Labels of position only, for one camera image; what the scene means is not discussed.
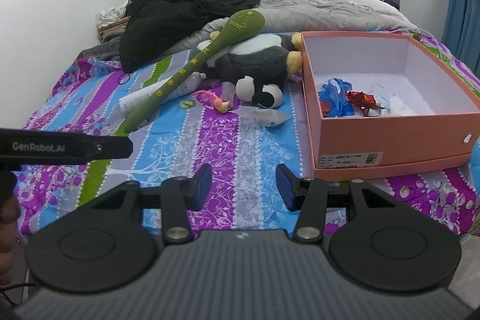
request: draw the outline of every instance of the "black cloth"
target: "black cloth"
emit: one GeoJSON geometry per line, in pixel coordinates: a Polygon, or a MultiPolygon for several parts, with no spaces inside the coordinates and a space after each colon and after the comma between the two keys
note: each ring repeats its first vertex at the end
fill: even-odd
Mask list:
{"type": "Polygon", "coordinates": [[[126,73],[138,70],[215,19],[256,6],[260,0],[132,0],[120,39],[120,61],[126,73]]]}

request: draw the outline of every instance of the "colorful striped bed sheet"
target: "colorful striped bed sheet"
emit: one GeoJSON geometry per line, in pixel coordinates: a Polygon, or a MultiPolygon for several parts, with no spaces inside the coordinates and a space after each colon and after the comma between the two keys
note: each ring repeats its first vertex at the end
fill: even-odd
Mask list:
{"type": "MultiPolygon", "coordinates": [[[[418,39],[480,94],[478,79],[450,59],[446,48],[439,50],[424,36],[418,39]]],[[[25,129],[124,135],[119,98],[173,75],[187,59],[188,51],[176,53],[129,76],[118,62],[79,59],[62,75],[25,129]]],[[[219,92],[220,87],[212,89],[219,92]]],[[[221,115],[200,104],[182,109],[179,100],[173,100],[162,105],[152,124],[130,134],[134,152],[128,159],[80,166],[23,166],[15,188],[22,205],[20,232],[30,235],[126,180],[137,180],[143,187],[158,186],[171,176],[191,176],[203,163],[212,165],[213,184],[203,210],[189,211],[195,231],[248,227],[292,232],[298,213],[284,207],[275,185],[275,168],[285,163],[296,175],[311,175],[299,78],[286,84],[280,110],[291,120],[276,128],[256,128],[236,113],[221,115]]],[[[468,164],[373,182],[454,233],[472,227],[478,208],[468,164]]],[[[160,219],[160,210],[145,210],[143,225],[159,233],[160,219]]],[[[332,210],[325,231],[333,233],[345,222],[344,210],[332,210]]]]}

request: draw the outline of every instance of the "green massage hammer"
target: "green massage hammer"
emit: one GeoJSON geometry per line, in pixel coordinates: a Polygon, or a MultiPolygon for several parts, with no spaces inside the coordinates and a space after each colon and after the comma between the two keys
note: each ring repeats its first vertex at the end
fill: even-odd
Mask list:
{"type": "Polygon", "coordinates": [[[263,15],[255,10],[242,10],[232,15],[220,34],[210,45],[203,49],[196,57],[178,70],[166,83],[163,84],[148,100],[136,107],[123,122],[125,132],[130,133],[139,127],[148,124],[155,110],[158,109],[163,100],[168,97],[188,76],[198,67],[205,63],[210,57],[222,49],[244,41],[260,33],[265,25],[263,15]]]}

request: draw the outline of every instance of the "bed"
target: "bed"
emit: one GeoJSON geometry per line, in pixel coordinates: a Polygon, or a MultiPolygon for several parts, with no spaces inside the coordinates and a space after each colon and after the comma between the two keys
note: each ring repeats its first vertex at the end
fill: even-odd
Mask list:
{"type": "MultiPolygon", "coordinates": [[[[296,3],[285,0],[262,2],[259,10],[266,13],[270,31],[333,27],[382,34],[386,28],[395,31],[396,28],[415,27],[393,7],[379,0],[324,0],[328,4],[324,9],[307,0],[305,3],[310,9],[301,12],[296,9],[296,3]],[[378,18],[372,19],[371,24],[360,25],[365,17],[359,16],[355,22],[359,25],[352,26],[354,19],[345,18],[352,9],[363,10],[365,15],[378,15],[378,18]],[[278,10],[289,10],[298,16],[298,24],[285,25],[285,17],[279,17],[278,10]],[[320,14],[306,18],[311,11],[320,14]],[[321,24],[325,24],[325,20],[320,15],[330,15],[333,19],[324,26],[321,24]]],[[[25,128],[121,135],[119,125],[123,118],[118,108],[119,99],[159,78],[173,75],[187,62],[189,45],[207,37],[221,22],[208,24],[165,53],[158,62],[129,75],[123,73],[120,63],[115,60],[77,59],[53,87],[45,105],[32,114],[25,128]]],[[[445,46],[422,34],[396,32],[412,34],[480,95],[480,81],[453,58],[445,46]]],[[[284,207],[275,186],[274,171],[277,164],[285,163],[298,176],[311,175],[301,81],[301,76],[293,76],[286,84],[280,110],[291,119],[276,128],[257,128],[238,112],[219,115],[201,104],[183,109],[179,100],[173,100],[162,106],[161,115],[153,123],[130,134],[134,152],[128,159],[94,161],[83,166],[23,166],[15,188],[22,205],[21,233],[36,232],[126,180],[137,180],[143,187],[158,186],[168,177],[191,176],[203,163],[212,165],[213,185],[203,210],[189,212],[195,231],[283,228],[292,232],[298,213],[288,212],[284,207]]],[[[220,89],[215,84],[208,88],[214,92],[220,89]]],[[[480,166],[478,144],[476,148],[473,169],[467,164],[441,172],[372,182],[454,233],[466,233],[472,228],[478,211],[478,194],[474,186],[474,176],[480,171],[476,168],[480,166]]],[[[152,233],[159,233],[160,219],[160,210],[147,210],[143,225],[152,233]]],[[[326,233],[335,232],[345,222],[344,210],[331,210],[327,215],[326,233]]]]}

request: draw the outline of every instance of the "white sticker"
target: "white sticker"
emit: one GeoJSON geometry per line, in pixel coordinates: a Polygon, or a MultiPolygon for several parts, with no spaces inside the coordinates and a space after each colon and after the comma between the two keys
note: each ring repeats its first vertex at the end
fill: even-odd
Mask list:
{"type": "Polygon", "coordinates": [[[320,168],[373,167],[380,164],[383,152],[320,155],[320,168]]]}

